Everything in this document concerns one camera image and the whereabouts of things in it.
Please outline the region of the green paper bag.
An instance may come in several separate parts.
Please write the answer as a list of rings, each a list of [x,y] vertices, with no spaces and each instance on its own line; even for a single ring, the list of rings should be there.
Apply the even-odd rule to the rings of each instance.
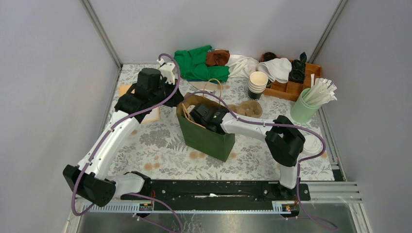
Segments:
[[[228,110],[222,103],[223,101],[217,103],[195,93],[187,93],[184,100],[178,104],[176,114],[187,146],[225,162],[234,146],[235,135],[211,131],[207,126],[187,119],[184,112],[185,108],[194,105],[195,108],[191,112],[197,114],[197,106],[201,105],[205,110],[200,111],[198,118],[202,119],[203,115],[212,117],[216,111]]]

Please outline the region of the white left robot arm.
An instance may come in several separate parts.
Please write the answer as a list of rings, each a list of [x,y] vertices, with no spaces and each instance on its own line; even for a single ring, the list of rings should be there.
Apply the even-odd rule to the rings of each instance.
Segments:
[[[113,198],[133,193],[138,199],[149,197],[151,187],[140,173],[109,176],[108,170],[128,135],[158,106],[175,107],[183,100],[178,91],[175,69],[144,68],[137,82],[119,97],[115,111],[87,155],[75,166],[67,165],[63,176],[73,196],[79,195],[104,207]]]

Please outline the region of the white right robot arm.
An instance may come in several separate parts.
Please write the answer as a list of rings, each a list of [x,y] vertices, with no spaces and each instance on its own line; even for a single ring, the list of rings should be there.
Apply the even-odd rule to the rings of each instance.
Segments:
[[[275,120],[258,119],[226,108],[213,110],[204,104],[197,104],[189,115],[195,123],[212,132],[240,134],[265,142],[273,159],[280,164],[279,195],[285,200],[297,195],[297,160],[303,152],[305,137],[292,127],[286,116],[279,115]]]

